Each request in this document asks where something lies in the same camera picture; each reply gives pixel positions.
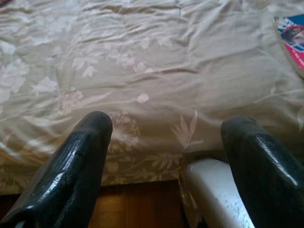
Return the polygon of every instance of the wooden floor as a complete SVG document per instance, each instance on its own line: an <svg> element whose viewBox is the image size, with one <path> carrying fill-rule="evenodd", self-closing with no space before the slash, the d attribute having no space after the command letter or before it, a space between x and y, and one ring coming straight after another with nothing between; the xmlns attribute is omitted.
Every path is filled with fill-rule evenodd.
<svg viewBox="0 0 304 228"><path fill-rule="evenodd" d="M0 197L0 219L17 198ZM102 187L89 228L185 228L178 182Z"/></svg>

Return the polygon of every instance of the bed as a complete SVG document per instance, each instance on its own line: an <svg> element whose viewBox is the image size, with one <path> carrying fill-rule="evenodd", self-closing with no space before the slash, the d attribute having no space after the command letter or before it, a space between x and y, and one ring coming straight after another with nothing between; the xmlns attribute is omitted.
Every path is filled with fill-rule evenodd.
<svg viewBox="0 0 304 228"><path fill-rule="evenodd" d="M273 16L300 0L13 0L0 8L0 194L21 193L91 111L114 130L104 185L175 179L224 154L243 114L303 158L304 81Z"/></svg>

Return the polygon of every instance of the beige comforter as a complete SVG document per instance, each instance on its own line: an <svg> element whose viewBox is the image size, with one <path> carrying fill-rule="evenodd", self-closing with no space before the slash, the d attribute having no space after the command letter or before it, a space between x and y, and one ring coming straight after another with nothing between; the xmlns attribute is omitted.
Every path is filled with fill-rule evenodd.
<svg viewBox="0 0 304 228"><path fill-rule="evenodd" d="M274 15L301 0L13 0L0 8L0 194L21 192L88 112L110 115L104 184L177 177L244 114L304 143L304 81Z"/></svg>

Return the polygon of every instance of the magazine cover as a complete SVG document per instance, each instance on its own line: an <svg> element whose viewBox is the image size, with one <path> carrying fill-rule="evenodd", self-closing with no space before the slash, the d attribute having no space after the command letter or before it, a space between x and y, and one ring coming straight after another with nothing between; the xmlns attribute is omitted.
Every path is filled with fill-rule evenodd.
<svg viewBox="0 0 304 228"><path fill-rule="evenodd" d="M304 78L304 14L275 17L274 26L288 59Z"/></svg>

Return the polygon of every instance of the floral bedspread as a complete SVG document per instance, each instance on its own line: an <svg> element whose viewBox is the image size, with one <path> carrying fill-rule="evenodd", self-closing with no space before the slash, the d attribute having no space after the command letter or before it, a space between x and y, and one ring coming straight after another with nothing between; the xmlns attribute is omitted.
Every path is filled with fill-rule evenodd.
<svg viewBox="0 0 304 228"><path fill-rule="evenodd" d="M20 193L90 111L114 124L103 184L178 177L255 118L304 143L304 82L274 15L293 0L13 0L0 8L0 194Z"/></svg>

